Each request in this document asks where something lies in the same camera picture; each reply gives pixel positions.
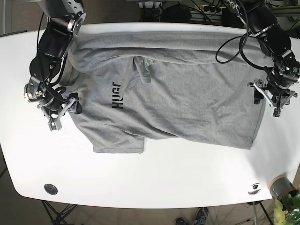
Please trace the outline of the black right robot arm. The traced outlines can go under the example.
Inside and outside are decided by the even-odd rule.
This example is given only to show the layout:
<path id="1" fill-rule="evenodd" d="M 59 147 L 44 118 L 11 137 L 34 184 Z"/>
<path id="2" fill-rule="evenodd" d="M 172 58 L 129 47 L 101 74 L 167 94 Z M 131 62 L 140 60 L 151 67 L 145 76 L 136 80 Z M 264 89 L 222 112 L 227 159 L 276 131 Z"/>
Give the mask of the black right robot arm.
<path id="1" fill-rule="evenodd" d="M 67 98 L 66 87 L 59 86 L 67 62 L 68 50 L 81 28 L 86 14 L 81 0 L 39 0 L 47 16 L 47 26 L 37 35 L 36 56 L 30 63 L 30 79 L 24 87 L 24 97 L 37 103 L 48 120 L 51 131 L 62 128 L 65 113 L 80 114 L 82 106 L 77 93 Z"/>

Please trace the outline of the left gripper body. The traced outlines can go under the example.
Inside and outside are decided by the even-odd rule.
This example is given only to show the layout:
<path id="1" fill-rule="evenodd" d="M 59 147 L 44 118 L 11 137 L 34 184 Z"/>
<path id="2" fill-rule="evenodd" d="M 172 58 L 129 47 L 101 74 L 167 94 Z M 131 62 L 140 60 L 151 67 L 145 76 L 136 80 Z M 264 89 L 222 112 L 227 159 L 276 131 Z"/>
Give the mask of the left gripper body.
<path id="1" fill-rule="evenodd" d="M 254 104 L 258 105 L 261 100 L 267 100 L 273 107 L 272 116 L 278 118 L 283 107 L 290 104 L 290 99 L 298 96 L 290 86 L 300 82 L 300 68 L 289 68 L 275 63 L 274 66 L 263 67 L 262 70 L 267 73 L 266 79 L 256 78 L 247 85 L 254 88 Z"/>

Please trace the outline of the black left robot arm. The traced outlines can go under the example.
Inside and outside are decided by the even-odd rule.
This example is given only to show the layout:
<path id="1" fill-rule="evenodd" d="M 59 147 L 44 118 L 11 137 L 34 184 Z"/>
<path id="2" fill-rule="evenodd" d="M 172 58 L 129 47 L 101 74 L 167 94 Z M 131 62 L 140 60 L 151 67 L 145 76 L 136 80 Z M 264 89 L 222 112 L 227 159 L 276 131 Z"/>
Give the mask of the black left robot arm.
<path id="1" fill-rule="evenodd" d="M 290 99 L 298 96 L 290 89 L 300 81 L 300 63 L 292 52 L 291 39 L 263 1 L 243 3 L 240 0 L 229 0 L 227 3 L 246 26 L 246 33 L 238 37 L 238 52 L 225 63 L 240 55 L 251 67 L 266 72 L 266 80 L 257 78 L 248 85 L 255 89 L 254 104 L 258 105 L 261 100 L 266 99 L 274 108 L 273 117 L 278 118 L 283 107 L 290 103 Z M 256 65 L 245 56 L 243 49 L 249 38 L 256 39 L 263 53 L 272 58 L 272 67 Z"/>

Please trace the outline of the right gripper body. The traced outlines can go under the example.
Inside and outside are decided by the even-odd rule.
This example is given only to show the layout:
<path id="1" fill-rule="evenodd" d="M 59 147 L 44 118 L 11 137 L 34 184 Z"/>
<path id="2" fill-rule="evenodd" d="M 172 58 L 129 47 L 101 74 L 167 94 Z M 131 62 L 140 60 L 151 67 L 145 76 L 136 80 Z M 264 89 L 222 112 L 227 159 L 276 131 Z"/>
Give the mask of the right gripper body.
<path id="1" fill-rule="evenodd" d="M 24 87 L 24 98 L 28 102 L 37 103 L 44 116 L 48 119 L 51 131 L 62 128 L 60 119 L 66 113 L 81 114 L 82 106 L 77 93 L 71 93 L 69 97 L 63 98 L 65 87 L 53 89 L 49 82 L 41 81 L 35 77 L 30 78 Z"/>

